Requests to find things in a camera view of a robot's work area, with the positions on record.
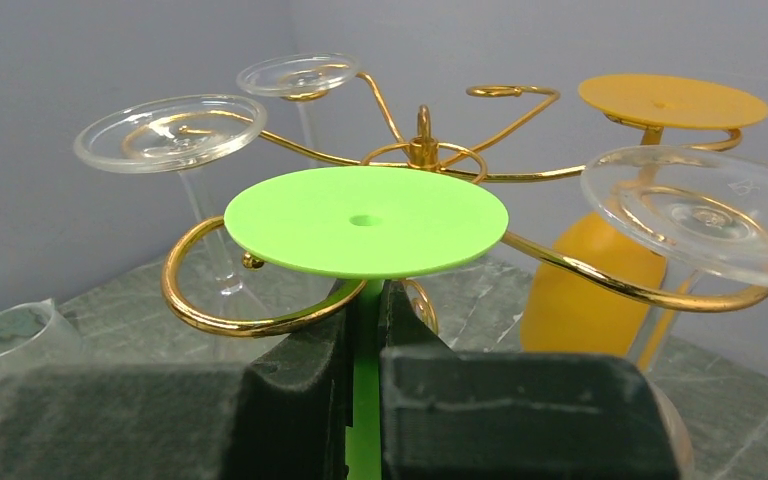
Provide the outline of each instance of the wall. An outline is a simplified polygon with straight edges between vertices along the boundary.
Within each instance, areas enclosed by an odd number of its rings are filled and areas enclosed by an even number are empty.
[[[406,135],[414,131],[420,103],[431,107],[441,141],[472,145],[539,100],[476,99],[464,95],[470,85],[560,89],[558,104],[486,152],[497,172],[578,164],[639,141],[636,131],[608,122],[578,99],[578,84],[592,76],[689,76],[768,102],[768,1],[293,0],[291,9],[300,49],[358,56]],[[359,158],[393,141],[361,82],[321,100],[313,118],[320,145],[334,153]],[[665,141],[703,138],[669,132]],[[768,161],[768,120],[748,129],[735,152]],[[513,230],[544,244],[589,210],[576,180],[488,188],[508,205]],[[535,266],[506,247],[495,253]],[[735,314],[684,315],[676,333],[768,374],[768,300]]]
[[[96,171],[89,123],[134,104],[238,93],[237,72],[293,53],[287,2],[0,0],[0,309],[66,299],[166,251],[194,223],[175,174]],[[301,138],[286,102],[269,128]],[[224,205],[306,163],[256,141],[208,166]]]

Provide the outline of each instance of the gray marble surface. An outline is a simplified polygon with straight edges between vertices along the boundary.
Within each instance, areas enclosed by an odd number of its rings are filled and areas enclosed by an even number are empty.
[[[331,279],[273,266],[245,272],[271,313],[322,298]],[[139,267],[59,305],[99,363],[208,362],[251,359],[279,339],[216,340],[177,320],[159,291],[160,262]],[[209,304],[204,252],[185,262],[182,288]],[[421,277],[441,319],[440,335],[458,350],[516,351],[518,324],[531,276],[493,258]],[[655,381],[684,417],[693,439],[697,479],[768,479],[768,378],[678,339],[664,349]]]

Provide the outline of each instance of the yellow disc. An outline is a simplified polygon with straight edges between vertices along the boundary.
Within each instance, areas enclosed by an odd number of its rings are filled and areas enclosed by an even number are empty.
[[[725,130],[756,124],[763,100],[742,90],[692,78],[628,73],[585,80],[578,94],[607,115],[653,127]]]

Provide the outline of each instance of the green marble countertop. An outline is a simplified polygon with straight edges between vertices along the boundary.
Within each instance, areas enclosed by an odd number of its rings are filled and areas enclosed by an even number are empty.
[[[77,298],[60,311],[82,332],[94,362],[207,362],[216,340],[177,320],[160,295],[160,261],[139,267]],[[249,286],[278,312],[322,298],[331,279],[267,265],[245,272]],[[207,299],[203,251],[181,271],[182,288]],[[419,279],[434,301],[440,336],[454,349],[517,351],[518,322],[531,275],[485,257],[444,274]],[[226,352],[256,358],[278,339],[230,340]],[[684,417],[693,439],[697,479],[768,479],[768,378],[678,339],[667,343],[654,379]]]

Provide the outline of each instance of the green disc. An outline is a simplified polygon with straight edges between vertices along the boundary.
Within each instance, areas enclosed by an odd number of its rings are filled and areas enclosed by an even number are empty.
[[[508,226],[502,202],[464,180],[408,168],[331,167],[275,177],[225,210],[252,255],[337,278],[396,279],[467,263]]]

